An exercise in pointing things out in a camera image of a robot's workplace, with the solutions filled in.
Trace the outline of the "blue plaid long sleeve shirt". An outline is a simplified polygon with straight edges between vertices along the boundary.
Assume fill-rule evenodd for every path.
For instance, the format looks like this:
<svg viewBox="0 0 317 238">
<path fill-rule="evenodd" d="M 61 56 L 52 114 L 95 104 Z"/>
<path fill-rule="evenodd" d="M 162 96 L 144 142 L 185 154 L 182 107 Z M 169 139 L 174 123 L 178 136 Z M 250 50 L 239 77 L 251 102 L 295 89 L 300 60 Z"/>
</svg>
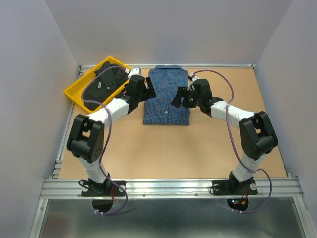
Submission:
<svg viewBox="0 0 317 238">
<path fill-rule="evenodd" d="M 171 102 L 179 87 L 188 86 L 188 72 L 178 65 L 157 65 L 149 70 L 156 96 L 144 102 L 144 125 L 189 125 L 190 110 Z"/>
</svg>

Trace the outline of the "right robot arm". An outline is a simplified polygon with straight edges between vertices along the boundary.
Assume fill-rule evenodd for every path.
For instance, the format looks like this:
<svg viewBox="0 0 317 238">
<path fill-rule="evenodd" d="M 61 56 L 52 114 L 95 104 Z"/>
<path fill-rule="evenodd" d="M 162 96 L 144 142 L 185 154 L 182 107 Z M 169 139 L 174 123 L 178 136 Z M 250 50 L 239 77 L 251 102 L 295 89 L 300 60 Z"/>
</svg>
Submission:
<svg viewBox="0 0 317 238">
<path fill-rule="evenodd" d="M 197 79 L 188 87 L 179 87 L 171 104 L 177 108 L 199 107 L 202 113 L 239 129 L 242 156 L 227 180 L 214 180 L 210 193 L 216 196 L 239 196 L 244 192 L 256 195 L 254 174 L 261 161 L 277 145 L 278 139 L 266 112 L 253 113 L 214 97 L 207 80 Z"/>
</svg>

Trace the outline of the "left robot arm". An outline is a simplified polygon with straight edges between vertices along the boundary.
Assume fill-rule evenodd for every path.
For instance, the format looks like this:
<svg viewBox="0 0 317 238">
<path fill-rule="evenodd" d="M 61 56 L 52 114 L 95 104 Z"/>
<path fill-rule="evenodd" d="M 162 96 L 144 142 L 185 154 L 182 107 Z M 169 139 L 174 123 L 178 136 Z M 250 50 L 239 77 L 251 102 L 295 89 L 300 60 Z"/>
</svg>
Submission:
<svg viewBox="0 0 317 238">
<path fill-rule="evenodd" d="M 102 165 L 102 157 L 109 138 L 104 142 L 104 130 L 112 132 L 112 124 L 128 115 L 140 102 L 156 96 L 149 77 L 131 76 L 123 92 L 106 106 L 89 115 L 77 115 L 74 119 L 67 141 L 67 150 L 79 159 L 88 174 L 88 179 L 79 182 L 84 193 L 92 196 L 111 195 L 114 184 L 109 172 Z"/>
</svg>

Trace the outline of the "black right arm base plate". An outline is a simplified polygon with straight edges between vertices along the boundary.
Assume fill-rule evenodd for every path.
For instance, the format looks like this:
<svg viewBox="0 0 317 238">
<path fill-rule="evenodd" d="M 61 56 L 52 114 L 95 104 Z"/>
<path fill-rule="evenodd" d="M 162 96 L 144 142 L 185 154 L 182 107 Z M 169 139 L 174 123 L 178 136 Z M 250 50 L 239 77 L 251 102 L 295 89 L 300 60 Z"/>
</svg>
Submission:
<svg viewBox="0 0 317 238">
<path fill-rule="evenodd" d="M 257 195 L 257 186 L 253 179 L 244 182 L 238 182 L 234 179 L 227 180 L 213 180 L 212 181 L 213 194 L 216 196 L 239 196 L 244 192 L 248 195 Z"/>
</svg>

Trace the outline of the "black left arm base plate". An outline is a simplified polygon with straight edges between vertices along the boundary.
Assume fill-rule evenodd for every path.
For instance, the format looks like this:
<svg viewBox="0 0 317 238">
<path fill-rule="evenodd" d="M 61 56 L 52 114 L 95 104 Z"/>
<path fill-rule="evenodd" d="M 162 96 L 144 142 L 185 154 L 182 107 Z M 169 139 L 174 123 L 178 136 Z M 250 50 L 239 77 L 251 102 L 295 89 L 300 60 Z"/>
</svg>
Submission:
<svg viewBox="0 0 317 238">
<path fill-rule="evenodd" d="M 78 184 L 81 186 L 82 197 L 124 197 L 123 189 L 126 186 L 126 181 L 119 180 L 117 184 L 121 187 L 113 185 L 110 181 L 106 180 L 104 183 L 95 183 L 90 179 L 79 180 Z"/>
</svg>

